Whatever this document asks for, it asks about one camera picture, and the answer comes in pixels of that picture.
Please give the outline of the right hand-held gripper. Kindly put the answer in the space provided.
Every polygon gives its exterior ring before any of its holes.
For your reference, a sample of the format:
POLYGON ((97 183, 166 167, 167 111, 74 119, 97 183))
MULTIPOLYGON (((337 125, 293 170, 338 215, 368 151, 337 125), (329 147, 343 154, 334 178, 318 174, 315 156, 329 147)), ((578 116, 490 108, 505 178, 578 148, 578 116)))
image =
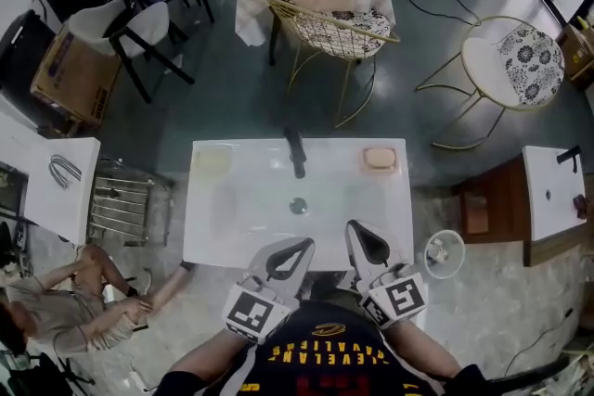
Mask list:
POLYGON ((419 272, 405 276, 385 273, 378 284, 369 287, 370 265, 391 267, 407 260, 395 236, 375 224, 348 221, 345 239, 357 286, 368 287, 360 292, 359 306, 378 328, 387 329, 426 309, 427 290, 419 272))

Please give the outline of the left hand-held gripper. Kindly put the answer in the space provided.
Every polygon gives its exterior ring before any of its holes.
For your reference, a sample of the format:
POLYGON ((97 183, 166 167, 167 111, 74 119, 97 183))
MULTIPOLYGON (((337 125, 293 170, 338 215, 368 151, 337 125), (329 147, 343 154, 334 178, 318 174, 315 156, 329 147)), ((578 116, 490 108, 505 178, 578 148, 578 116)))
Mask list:
POLYGON ((247 275, 229 291, 222 311, 226 328, 251 343, 263 344, 299 308, 295 296, 315 250, 311 237, 289 237, 261 248, 250 263, 254 275, 247 275), (271 287, 261 279, 271 281, 271 287))

